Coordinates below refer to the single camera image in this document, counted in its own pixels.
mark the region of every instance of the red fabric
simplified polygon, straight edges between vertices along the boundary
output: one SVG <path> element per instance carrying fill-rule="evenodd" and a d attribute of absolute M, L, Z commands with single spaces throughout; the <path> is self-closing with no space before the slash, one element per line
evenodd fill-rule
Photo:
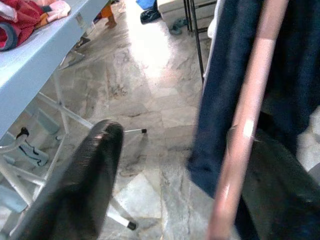
<path fill-rule="evenodd" d="M 23 43 L 33 32 L 35 25 L 40 21 L 40 16 L 44 13 L 35 2 L 28 0 L 1 0 L 4 4 L 11 6 L 17 12 L 17 22 L 6 20 L 0 16 L 0 22 L 6 22 L 12 25 L 16 35 L 18 36 L 19 46 Z M 0 32 L 0 41 L 7 39 Z"/>

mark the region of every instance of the marble floor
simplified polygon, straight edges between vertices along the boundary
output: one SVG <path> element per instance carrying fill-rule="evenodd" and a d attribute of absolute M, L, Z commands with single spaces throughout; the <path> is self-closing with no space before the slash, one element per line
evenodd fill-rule
<path fill-rule="evenodd" d="M 142 9 L 134 0 L 121 0 L 112 10 L 117 26 L 106 29 L 106 20 L 99 21 L 89 35 L 91 42 L 78 50 L 85 58 L 58 73 L 66 106 L 84 119 L 92 123 L 112 119 L 126 130 L 148 129 L 146 135 L 125 135 L 113 191 L 117 211 L 137 222 L 138 228 L 131 231 L 106 218 L 99 239 L 204 239 L 212 199 L 190 182 L 184 167 L 202 92 L 195 38 L 186 28 L 181 35 L 170 35 L 160 19 L 142 25 Z M 206 65 L 210 41 L 203 38 Z M 56 99 L 52 79 L 42 92 Z M 59 112 L 38 104 L 62 122 Z M 22 113 L 11 132 L 18 133 L 26 119 Z M 72 154 L 88 129 L 71 120 L 70 132 L 59 162 Z M 36 125 L 30 139 L 52 158 L 58 147 L 56 135 Z M 309 142 L 300 152 L 312 146 L 315 153 L 308 154 L 316 161 L 320 148 Z M 35 168 L 23 159 L 17 164 L 39 175 L 48 168 L 48 164 Z M 0 229 L 9 214 L 0 209 Z M 239 239 L 235 230 L 231 239 Z"/>

